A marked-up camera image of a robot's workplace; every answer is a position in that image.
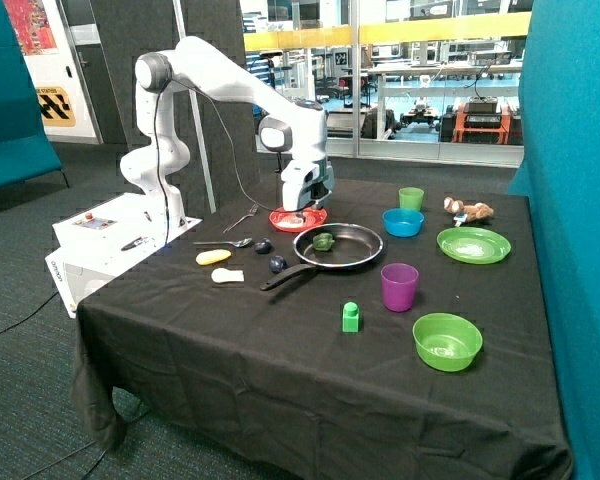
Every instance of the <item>blue bowl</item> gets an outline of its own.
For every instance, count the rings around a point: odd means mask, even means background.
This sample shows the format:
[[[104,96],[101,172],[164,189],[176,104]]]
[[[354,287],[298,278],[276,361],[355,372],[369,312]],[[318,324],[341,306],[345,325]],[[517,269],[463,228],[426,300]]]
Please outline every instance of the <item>blue bowl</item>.
[[[384,228],[394,237],[413,237],[420,232],[424,215],[417,210],[393,208],[382,214]]]

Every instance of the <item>purple cup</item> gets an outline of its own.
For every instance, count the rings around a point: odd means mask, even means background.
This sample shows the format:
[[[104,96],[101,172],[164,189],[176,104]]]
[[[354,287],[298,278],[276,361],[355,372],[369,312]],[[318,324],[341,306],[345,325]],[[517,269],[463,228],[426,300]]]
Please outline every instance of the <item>purple cup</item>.
[[[406,263],[390,263],[382,275],[382,300],[392,312],[406,312],[413,304],[420,274]]]

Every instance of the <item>green block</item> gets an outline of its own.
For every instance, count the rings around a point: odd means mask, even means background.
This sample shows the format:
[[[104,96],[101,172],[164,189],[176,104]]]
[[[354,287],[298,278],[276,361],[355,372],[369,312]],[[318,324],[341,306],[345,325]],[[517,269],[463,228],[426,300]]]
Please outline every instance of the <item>green block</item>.
[[[342,309],[342,331],[357,333],[360,330],[360,310],[358,305],[348,302]]]

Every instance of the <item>frying pan handle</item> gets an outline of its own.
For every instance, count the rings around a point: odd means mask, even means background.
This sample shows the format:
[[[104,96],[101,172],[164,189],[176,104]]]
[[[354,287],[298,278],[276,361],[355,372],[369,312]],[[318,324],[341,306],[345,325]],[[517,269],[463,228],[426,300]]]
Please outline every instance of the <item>frying pan handle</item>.
[[[275,277],[273,277],[268,282],[260,285],[260,290],[263,290],[263,291],[271,290],[272,288],[275,288],[278,285],[282,285],[284,282],[292,279],[293,277],[302,275],[304,272],[306,272],[308,270],[313,271],[313,270],[317,270],[317,268],[314,265],[309,265],[306,263],[301,263],[299,265],[294,265],[293,267],[289,267],[286,270],[283,270],[282,272],[277,274]]]

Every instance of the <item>grey wall panel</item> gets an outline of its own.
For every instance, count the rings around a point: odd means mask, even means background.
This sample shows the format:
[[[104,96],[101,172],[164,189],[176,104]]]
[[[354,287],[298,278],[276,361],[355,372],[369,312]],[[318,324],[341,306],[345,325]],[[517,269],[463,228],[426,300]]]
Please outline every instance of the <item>grey wall panel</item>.
[[[82,74],[98,118],[102,141],[107,144],[126,145],[102,48],[100,45],[80,45],[76,47],[76,51],[84,62]]]
[[[238,0],[182,0],[188,35],[212,43],[238,65],[245,64],[242,14]],[[178,42],[172,2],[168,0],[91,0],[98,24],[116,104],[130,149],[148,144],[136,127],[133,67],[146,52],[174,48]],[[229,142],[213,106],[199,97],[201,119],[210,164],[216,204],[220,207],[241,195]],[[218,104],[231,133],[239,171],[245,186],[259,178],[255,154],[252,107]],[[174,174],[170,182],[183,192],[187,214],[203,216],[209,211],[198,143],[186,93],[176,95],[176,129],[191,151],[190,164]]]
[[[62,0],[61,3],[69,26],[89,25],[95,22],[89,0]]]

